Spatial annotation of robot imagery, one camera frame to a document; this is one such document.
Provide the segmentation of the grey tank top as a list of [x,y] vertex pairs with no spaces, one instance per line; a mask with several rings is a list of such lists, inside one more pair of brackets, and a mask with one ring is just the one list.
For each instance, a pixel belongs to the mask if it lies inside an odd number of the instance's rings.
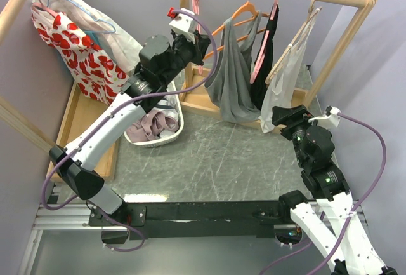
[[250,96],[252,46],[260,25],[261,15],[246,23],[243,35],[237,41],[235,20],[227,19],[221,33],[223,50],[213,75],[204,87],[211,102],[219,107],[222,120],[230,123],[249,123],[259,118],[259,110]]

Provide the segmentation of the white navy tank top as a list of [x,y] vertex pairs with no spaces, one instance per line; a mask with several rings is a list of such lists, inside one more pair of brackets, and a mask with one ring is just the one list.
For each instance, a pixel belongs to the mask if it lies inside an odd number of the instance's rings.
[[161,112],[158,116],[158,127],[161,131],[158,133],[159,138],[167,138],[174,135],[179,127],[179,113],[176,109],[177,101],[175,95],[166,96],[161,99],[155,106],[155,110]]

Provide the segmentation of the orange plastic hanger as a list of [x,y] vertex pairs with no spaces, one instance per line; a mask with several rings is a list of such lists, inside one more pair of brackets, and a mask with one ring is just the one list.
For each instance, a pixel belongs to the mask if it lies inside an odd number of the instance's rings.
[[[252,22],[256,19],[261,20],[262,18],[268,18],[270,16],[270,14],[268,13],[262,13],[259,14],[259,11],[255,10],[256,7],[255,5],[252,4],[251,0],[247,0],[247,2],[245,4],[243,4],[241,7],[239,7],[234,14],[232,15],[231,19],[236,20],[241,14],[245,13],[245,12],[249,12],[251,14],[251,18],[245,19],[243,21],[234,23],[234,27],[238,27],[241,25],[244,25],[246,23]],[[217,36],[221,31],[223,31],[225,29],[224,25],[219,26],[214,32],[212,32],[213,37]],[[242,36],[240,38],[237,39],[237,42],[241,42],[243,40],[247,39],[247,35]],[[223,50],[223,46],[220,46],[217,51],[220,52]],[[211,56],[214,55],[214,50],[209,52],[204,59],[208,59]]]

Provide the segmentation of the mauve pink tank top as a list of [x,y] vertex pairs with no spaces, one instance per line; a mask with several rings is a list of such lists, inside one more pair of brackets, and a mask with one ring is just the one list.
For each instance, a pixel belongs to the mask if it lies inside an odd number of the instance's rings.
[[163,138],[158,137],[161,129],[158,125],[158,116],[161,112],[153,109],[148,114],[143,116],[142,119],[133,123],[125,132],[125,136],[131,143],[149,142],[160,140]]

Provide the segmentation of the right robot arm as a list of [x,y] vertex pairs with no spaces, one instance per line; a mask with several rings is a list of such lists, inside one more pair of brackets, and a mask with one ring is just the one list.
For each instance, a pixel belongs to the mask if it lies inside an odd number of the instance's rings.
[[[382,148],[377,177],[358,201],[353,200],[342,171],[332,160],[335,146],[330,130],[338,127],[342,119],[375,133]],[[324,258],[311,274],[317,274],[325,266],[331,274],[396,274],[396,269],[385,264],[375,251],[357,213],[383,175],[387,151],[382,135],[370,125],[343,114],[337,107],[327,107],[322,116],[314,116],[303,105],[274,106],[272,123],[281,125],[280,134],[292,142],[301,178],[329,221],[325,225],[299,191],[279,198],[279,219],[297,224]]]

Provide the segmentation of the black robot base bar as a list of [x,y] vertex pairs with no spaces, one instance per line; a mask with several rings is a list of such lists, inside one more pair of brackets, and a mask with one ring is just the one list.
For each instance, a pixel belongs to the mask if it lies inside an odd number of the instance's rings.
[[99,208],[88,224],[103,227],[107,243],[122,241],[118,226],[130,225],[131,240],[150,238],[197,238],[255,236],[274,238],[275,227],[291,225],[290,210],[307,198],[300,191],[283,194],[278,200],[127,203],[112,220]]

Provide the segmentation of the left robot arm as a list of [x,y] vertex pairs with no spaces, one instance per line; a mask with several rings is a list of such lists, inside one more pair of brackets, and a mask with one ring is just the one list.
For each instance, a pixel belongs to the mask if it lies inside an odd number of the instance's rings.
[[49,151],[51,162],[62,180],[82,199],[104,211],[112,225],[127,217],[124,200],[95,172],[99,159],[134,122],[148,114],[168,95],[168,84],[190,63],[201,64],[210,46],[211,34],[193,33],[189,41],[183,34],[149,37],[139,52],[134,74],[121,87],[108,109],[66,147],[56,145]]

